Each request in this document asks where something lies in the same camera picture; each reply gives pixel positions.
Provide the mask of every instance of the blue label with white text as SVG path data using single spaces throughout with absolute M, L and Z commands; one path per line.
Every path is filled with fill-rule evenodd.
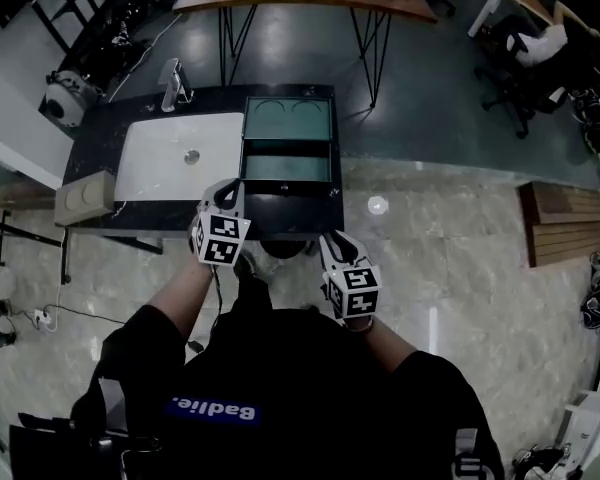
M 174 396 L 165 407 L 165 412 L 176 418 L 232 423 L 235 425 L 260 425 L 260 407 L 220 400 L 203 400 L 192 397 Z

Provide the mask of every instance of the sink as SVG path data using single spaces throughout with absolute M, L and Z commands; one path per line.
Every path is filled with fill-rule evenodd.
M 198 200 L 240 175 L 241 113 L 138 121 L 127 131 L 116 201 Z

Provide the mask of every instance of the marble floor tile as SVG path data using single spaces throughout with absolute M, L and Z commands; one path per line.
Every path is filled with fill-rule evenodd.
M 393 160 L 343 161 L 345 228 L 381 268 L 379 318 L 416 347 L 433 347 L 460 369 L 483 404 L 507 463 L 520 448 L 551 444 L 565 404 L 591 386 L 600 335 L 579 320 L 588 259 L 529 269 L 511 185 L 517 178 L 445 169 Z M 369 211 L 374 195 L 388 202 L 382 215 Z M 14 212 L 12 221 L 62 237 L 52 212 Z M 72 281 L 62 288 L 60 302 L 126 321 L 189 258 L 186 241 L 165 240 L 163 245 L 164 254 L 156 256 L 74 235 Z M 258 243 L 247 243 L 247 248 L 269 284 L 275 308 L 313 304 L 332 315 L 320 291 L 319 255 L 302 253 L 283 261 L 268 256 Z M 0 298 L 9 297 L 14 310 L 33 311 L 55 302 L 59 250 L 8 238 L 5 261 Z M 228 311 L 238 293 L 237 280 L 231 269 L 218 274 L 222 308 Z M 190 339 L 208 344 L 218 306 L 212 283 Z M 430 328 L 432 309 L 435 329 Z M 87 387 L 102 342 L 119 324 L 63 310 L 56 332 L 34 329 L 23 314 L 13 322 L 18 341 L 0 350 L 5 429 L 20 411 L 66 416 Z M 9 328 L 0 320 L 0 329 Z M 186 354 L 188 359 L 195 355 L 188 348 Z

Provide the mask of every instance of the wooden crate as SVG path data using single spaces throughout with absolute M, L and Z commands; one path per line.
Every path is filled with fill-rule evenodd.
M 600 194 L 533 182 L 518 189 L 531 267 L 600 251 Z

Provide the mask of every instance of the faucet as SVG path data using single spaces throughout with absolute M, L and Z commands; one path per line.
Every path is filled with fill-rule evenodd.
M 162 66 L 158 87 L 165 89 L 162 99 L 163 112 L 173 112 L 176 109 L 176 103 L 191 103 L 193 99 L 193 89 L 187 81 L 178 58 L 169 59 Z

